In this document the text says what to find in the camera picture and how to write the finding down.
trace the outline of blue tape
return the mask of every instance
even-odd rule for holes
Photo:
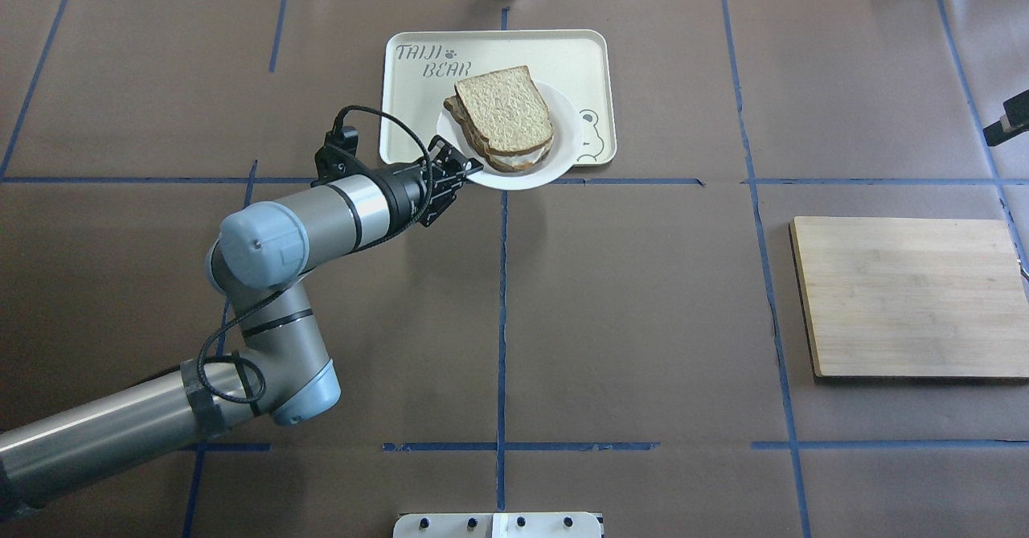
[[[649,452],[661,447],[660,441],[508,441],[505,452]],[[496,452],[490,441],[430,441],[383,443],[385,453],[414,452]]]
[[[243,208],[247,208],[250,205],[250,200],[253,198],[254,190],[254,180],[257,176],[257,160],[250,165],[250,173],[247,175],[247,189],[243,196]],[[230,303],[228,297],[225,297],[225,302],[221,307],[221,326],[225,325],[228,321],[228,308]],[[225,339],[227,332],[223,330],[221,335],[218,336],[218,348],[216,355],[223,355],[225,351]],[[228,444],[218,444],[217,452],[249,452],[251,450],[226,450]],[[190,532],[192,532],[192,519],[197,509],[197,496],[200,493],[200,480],[201,476],[204,474],[204,456],[207,454],[212,446],[209,445],[207,441],[201,441],[196,443],[194,450],[197,452],[197,460],[193,462],[193,478],[189,485],[189,499],[186,502],[186,517],[182,525],[182,538],[188,538]]]
[[[754,179],[758,186],[871,185],[871,186],[992,186],[992,179]]]
[[[500,192],[500,316],[497,324],[497,511],[506,506],[504,451],[507,405],[507,190]]]
[[[258,185],[306,185],[304,176],[262,176]],[[5,176],[0,182],[16,185],[242,185],[251,179],[242,176]]]
[[[510,452],[649,452],[659,441],[511,441]]]
[[[1016,439],[870,439],[841,441],[800,441],[801,450],[964,450],[964,449],[1029,449],[1029,441]],[[789,450],[788,441],[755,441],[751,450]]]
[[[46,63],[46,56],[50,53],[50,46],[54,46],[54,39],[58,35],[58,28],[61,25],[61,17],[64,16],[65,7],[68,6],[68,0],[61,0],[61,4],[58,6],[58,13],[54,15],[54,23],[50,25],[50,33],[46,36],[46,42],[43,43],[43,50],[39,55],[39,61],[36,62],[36,72],[32,73],[32,80],[29,81],[29,91],[25,94],[25,101],[22,101],[22,110],[17,113],[17,119],[14,120],[14,129],[11,131],[10,140],[7,140],[7,150],[3,154],[3,160],[0,160],[0,179],[7,172],[7,165],[10,164],[10,157],[14,154],[14,146],[17,145],[17,136],[22,134],[22,124],[25,123],[25,116],[29,113],[29,105],[32,103],[32,96],[36,94],[36,86],[39,83],[39,76],[43,72],[43,65]]]
[[[182,538],[189,538],[192,533],[192,519],[197,512],[197,497],[200,495],[200,480],[204,474],[204,456],[207,442],[197,444],[197,457],[193,460],[193,477],[189,482],[189,499],[186,502],[186,516],[182,523]]]
[[[1000,180],[1000,173],[997,172],[996,162],[993,159],[993,153],[990,152],[990,146],[986,143],[986,136],[983,135],[983,123],[980,120],[979,109],[975,107],[975,102],[971,98],[971,91],[968,87],[968,80],[965,77],[964,66],[961,64],[961,58],[958,56],[958,48],[954,43],[954,35],[951,33],[951,23],[947,16],[947,7],[944,5],[944,0],[936,0],[936,7],[939,9],[939,19],[944,24],[944,35],[947,36],[947,46],[951,50],[951,58],[954,61],[954,68],[957,70],[958,79],[961,81],[961,88],[965,94],[965,101],[968,103],[968,112],[971,113],[971,120],[975,127],[975,136],[979,139],[979,145],[983,149],[983,156],[986,157],[987,167],[990,168],[990,175],[993,178],[994,185],[997,187],[997,198],[1000,201],[1000,209],[1004,213],[1004,219],[1007,220],[1007,232],[1010,234],[1012,242],[1015,244],[1015,251],[1018,252],[1019,260],[1021,260],[1023,266],[1029,263],[1026,260],[1025,249],[1022,246],[1022,235],[1019,234],[1018,225],[1015,224],[1015,218],[1012,216],[1010,204],[1007,202],[1007,193],[1004,193],[1004,186]]]
[[[422,443],[383,443],[383,452],[496,452],[497,444],[492,441],[430,441]]]
[[[275,73],[275,65],[279,62],[279,42],[282,40],[282,25],[286,21],[286,2],[279,2],[279,22],[275,25],[275,41],[272,43],[272,58],[268,61],[268,72]]]
[[[193,443],[191,445],[184,446],[180,452],[196,452],[198,451],[198,444]],[[272,443],[216,443],[207,442],[207,447],[204,449],[206,452],[215,453],[247,453],[247,452],[271,452]]]
[[[750,187],[750,202],[754,212],[754,226],[757,230],[757,249],[761,256],[761,272],[765,274],[765,296],[772,312],[775,333],[776,358],[779,362],[779,389],[782,392],[782,406],[786,416],[786,433],[789,436],[790,461],[793,465],[793,482],[796,489],[796,504],[801,514],[801,530],[804,538],[811,538],[811,518],[808,515],[808,498],[804,490],[804,474],[801,470],[801,451],[796,442],[796,426],[793,423],[793,402],[789,395],[789,376],[786,373],[786,355],[782,348],[782,332],[779,328],[779,314],[775,304],[775,288],[772,286],[772,271],[769,266],[768,244],[765,241],[765,225],[761,223],[760,200],[757,198],[757,178],[754,160],[750,153],[750,138],[743,123],[743,91],[740,86],[740,70],[736,62],[736,46],[733,43],[733,25],[729,13],[729,0],[721,0],[722,19],[725,23],[725,42],[729,48],[729,63],[733,70],[733,87],[736,92],[736,113],[740,124],[740,138],[747,164],[747,183]]]
[[[699,179],[556,179],[555,185],[687,185],[706,186]]]

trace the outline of black cable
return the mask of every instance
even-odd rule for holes
[[[367,112],[375,114],[375,116],[385,117],[385,119],[389,119],[390,121],[393,121],[393,123],[396,123],[397,127],[400,127],[401,131],[406,132],[406,134],[411,136],[413,140],[415,140],[415,143],[416,145],[418,145],[419,150],[422,151],[422,179],[425,186],[425,192],[422,198],[422,203],[421,205],[419,205],[418,212],[415,213],[415,216],[413,216],[412,219],[407,220],[407,223],[404,223],[403,226],[400,226],[399,229],[396,230],[396,232],[387,235],[387,237],[380,238],[379,241],[371,242],[371,244],[364,245],[362,246],[362,248],[357,249],[357,251],[354,251],[354,252],[360,252],[360,251],[366,251],[367,249],[371,249],[372,246],[382,245],[383,242],[390,241],[390,239],[396,238],[398,234],[403,232],[403,230],[407,230],[409,227],[418,222],[418,220],[422,219],[422,216],[425,215],[425,211],[427,211],[427,209],[429,208],[429,204],[432,201],[432,187],[435,185],[435,176],[432,174],[432,167],[431,167],[432,159],[429,156],[429,150],[426,149],[421,138],[418,138],[418,135],[416,135],[411,128],[407,128],[406,123],[403,123],[403,121],[397,119],[396,116],[391,116],[391,114],[382,112],[382,110],[375,109],[374,107],[368,107],[364,105],[349,105],[344,107],[344,109],[341,109],[340,113],[336,114],[335,119],[332,121],[333,132],[339,132],[340,129],[343,128],[343,120],[345,119],[347,113],[349,112]],[[232,329],[233,326],[239,325],[240,322],[244,321],[244,319],[247,319],[248,317],[250,317],[250,315],[255,314],[255,312],[259,312],[260,310],[262,310],[262,308],[267,308],[268,304],[272,304],[274,300],[282,296],[282,293],[285,293],[286,291],[288,291],[288,289],[289,286],[286,286],[285,289],[279,289],[278,291],[273,292],[271,295],[264,296],[263,299],[258,300],[256,304],[253,304],[253,307],[248,308],[247,311],[242,312],[242,314],[240,315],[236,315],[236,319],[232,319],[232,321],[225,322],[225,324],[221,325],[214,333],[211,333],[211,336],[207,337],[207,340],[204,340],[204,347],[201,348],[200,354],[197,356],[197,378],[199,378],[200,383],[204,386],[204,389],[209,391],[211,395],[220,396],[221,399],[224,399],[225,401],[230,401],[233,403],[254,403],[257,400],[259,400],[261,396],[264,395],[265,391],[268,391],[268,381],[264,380],[264,373],[261,372],[259,366],[257,366],[257,363],[250,361],[250,359],[246,359],[243,357],[233,357],[228,355],[217,355],[209,357],[208,353],[211,351],[211,345],[213,345],[218,339],[218,337],[224,335],[224,333],[228,329]],[[233,365],[236,366],[237,370],[240,369],[241,365],[246,366],[247,369],[253,370],[254,375],[257,378],[257,391],[253,392],[252,395],[248,394],[247,396],[235,396],[235,395],[229,395],[215,388],[213,385],[211,385],[210,380],[208,380],[207,378],[207,371],[205,369],[207,363],[233,363]]]
[[[259,400],[261,396],[264,395],[264,391],[268,389],[268,383],[264,381],[264,373],[261,372],[259,366],[257,366],[257,363],[254,363],[250,361],[250,359],[242,357],[230,357],[228,355],[216,355],[213,357],[209,357],[209,355],[207,354],[211,351],[211,345],[213,345],[218,339],[218,337],[224,335],[224,333],[228,329],[232,329],[233,326],[239,325],[240,322],[250,317],[250,315],[255,314],[255,312],[259,312],[260,310],[262,310],[262,308],[267,308],[268,304],[272,304],[273,300],[276,300],[278,299],[278,297],[282,296],[282,293],[285,293],[287,289],[289,288],[287,287],[286,289],[279,289],[278,291],[273,292],[271,295],[264,296],[263,299],[258,300],[258,302],[256,304],[253,304],[252,308],[248,308],[248,310],[242,312],[242,314],[236,315],[236,319],[232,319],[232,321],[225,322],[225,324],[221,325],[214,333],[211,333],[211,336],[207,337],[207,340],[204,340],[204,347],[200,349],[200,354],[197,355],[197,378],[198,380],[200,380],[200,384],[204,386],[204,389],[207,390],[211,395],[220,396],[221,399],[224,399],[225,401],[230,401],[233,403],[253,403]],[[246,366],[246,368],[253,370],[254,375],[257,378],[257,386],[258,386],[257,391],[254,392],[253,395],[235,396],[226,394],[225,392],[215,388],[213,385],[211,385],[211,381],[208,380],[207,378],[207,369],[206,369],[207,363],[233,363],[233,365],[236,366],[237,370],[239,370],[240,365]]]

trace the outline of black clamp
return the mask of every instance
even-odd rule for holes
[[[367,168],[357,157],[357,129],[333,127],[326,132],[324,145],[315,153],[318,179],[311,185],[326,185],[353,175],[370,179],[383,190],[383,196],[389,206],[390,234],[410,222],[425,194],[428,194],[429,205],[419,222],[423,226],[429,226],[453,204],[457,190],[464,185],[468,176],[482,171],[483,164],[465,157],[461,150],[439,135],[433,136],[429,142],[428,152],[433,159],[428,167],[432,172],[430,190],[425,189],[427,175],[422,160],[393,164],[388,168]]]
[[[983,128],[983,135],[988,145],[1000,145],[1025,131],[1029,131],[1029,91],[1004,102],[1003,116]]]
[[[422,226],[436,222],[443,211],[454,203],[457,190],[461,189],[468,176],[482,171],[482,162],[474,157],[465,157],[461,150],[451,145],[442,136],[435,135],[429,142],[429,156],[435,154],[432,162],[432,190],[429,193],[429,205],[422,215]]]
[[[186,399],[193,410],[193,417],[204,436],[212,438],[228,431],[228,424],[225,417],[221,415],[221,407],[214,402],[211,392],[200,383],[200,375],[197,373],[197,360],[188,359],[179,366],[179,373],[182,374],[182,388],[185,390]]]

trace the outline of metal bracket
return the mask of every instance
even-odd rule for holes
[[[590,512],[403,514],[393,538],[603,538],[603,521]]]

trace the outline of sandwich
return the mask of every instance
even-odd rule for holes
[[[496,171],[527,171],[551,152],[551,110],[528,66],[461,79],[454,91],[443,107],[468,145]]]

